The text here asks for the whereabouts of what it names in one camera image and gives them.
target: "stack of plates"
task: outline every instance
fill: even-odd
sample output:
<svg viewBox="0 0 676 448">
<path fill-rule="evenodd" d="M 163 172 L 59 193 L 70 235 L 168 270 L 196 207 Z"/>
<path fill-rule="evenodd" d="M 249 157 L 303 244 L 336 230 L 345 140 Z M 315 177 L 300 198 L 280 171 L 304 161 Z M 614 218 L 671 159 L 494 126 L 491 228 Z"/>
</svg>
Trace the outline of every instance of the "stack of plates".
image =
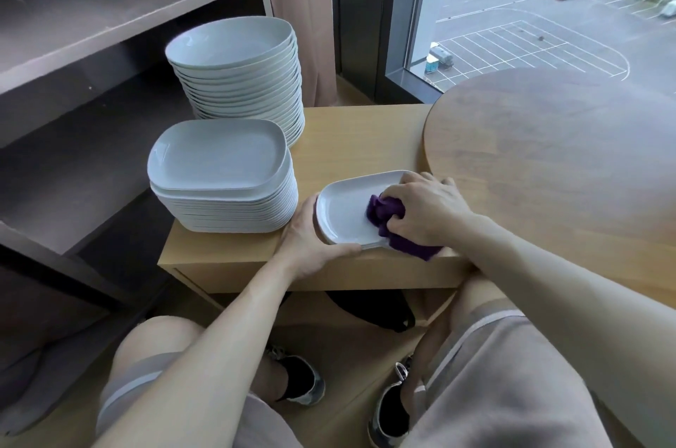
<svg viewBox="0 0 676 448">
<path fill-rule="evenodd" d="M 288 146 L 305 126 L 298 44 L 275 17 L 233 17 L 198 26 L 164 51 L 198 119 L 268 119 Z"/>
<path fill-rule="evenodd" d="M 292 155 L 269 120 L 176 124 L 153 146 L 148 177 L 160 202 L 191 231 L 275 231 L 298 204 Z"/>
<path fill-rule="evenodd" d="M 399 184 L 405 170 L 393 170 L 360 178 L 336 181 L 317 197 L 317 224 L 331 243 L 359 243 L 363 249 L 387 247 L 389 240 L 378 235 L 378 228 L 367 219 L 372 195 Z"/>
</svg>

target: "black sock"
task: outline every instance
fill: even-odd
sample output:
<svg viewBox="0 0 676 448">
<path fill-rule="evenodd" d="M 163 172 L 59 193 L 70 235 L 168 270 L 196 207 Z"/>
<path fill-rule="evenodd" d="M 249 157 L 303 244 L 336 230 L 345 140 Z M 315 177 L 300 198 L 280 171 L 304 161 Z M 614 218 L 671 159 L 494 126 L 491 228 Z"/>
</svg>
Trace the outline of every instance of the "black sock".
<svg viewBox="0 0 676 448">
<path fill-rule="evenodd" d="M 314 386 L 314 373 L 299 357 L 283 357 L 278 361 L 289 375 L 287 390 L 279 400 L 302 397 Z"/>
<path fill-rule="evenodd" d="M 383 398 L 380 424 L 388 436 L 400 437 L 408 432 L 408 412 L 401 404 L 401 386 L 391 388 Z"/>
</svg>

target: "person's right arm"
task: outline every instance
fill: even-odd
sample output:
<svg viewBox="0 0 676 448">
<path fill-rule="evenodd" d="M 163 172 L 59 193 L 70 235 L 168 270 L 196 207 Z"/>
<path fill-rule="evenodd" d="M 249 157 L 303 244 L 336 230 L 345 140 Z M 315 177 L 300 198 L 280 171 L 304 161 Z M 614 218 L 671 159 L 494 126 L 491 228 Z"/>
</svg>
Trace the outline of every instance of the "person's right arm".
<svg viewBox="0 0 676 448">
<path fill-rule="evenodd" d="M 390 231 L 467 256 L 643 444 L 676 445 L 676 310 L 472 213 L 452 179 L 411 173 L 383 196 L 406 209 Z"/>
</svg>

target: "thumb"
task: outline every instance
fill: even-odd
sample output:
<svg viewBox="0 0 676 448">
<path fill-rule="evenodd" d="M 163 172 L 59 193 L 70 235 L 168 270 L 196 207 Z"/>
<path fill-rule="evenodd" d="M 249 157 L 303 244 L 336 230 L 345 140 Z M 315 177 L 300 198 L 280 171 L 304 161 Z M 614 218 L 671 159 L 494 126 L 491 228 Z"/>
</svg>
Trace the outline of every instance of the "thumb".
<svg viewBox="0 0 676 448">
<path fill-rule="evenodd" d="M 359 254 L 362 246 L 359 243 L 339 243 L 336 245 L 326 245 L 326 252 L 330 258 L 351 256 Z"/>
<path fill-rule="evenodd" d="M 387 221 L 387 229 L 394 234 L 401 234 L 402 224 L 403 220 L 396 214 L 393 214 L 392 218 Z"/>
</svg>

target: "person's left arm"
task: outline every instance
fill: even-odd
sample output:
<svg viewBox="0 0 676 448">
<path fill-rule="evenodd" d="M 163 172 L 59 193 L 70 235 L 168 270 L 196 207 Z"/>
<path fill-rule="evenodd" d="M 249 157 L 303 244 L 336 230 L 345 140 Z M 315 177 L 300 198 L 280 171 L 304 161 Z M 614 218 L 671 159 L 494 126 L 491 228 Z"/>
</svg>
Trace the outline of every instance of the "person's left arm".
<svg viewBox="0 0 676 448">
<path fill-rule="evenodd" d="M 314 231 L 317 196 L 284 230 L 275 255 L 201 337 L 95 444 L 229 447 L 284 293 L 358 244 L 326 245 Z"/>
</svg>

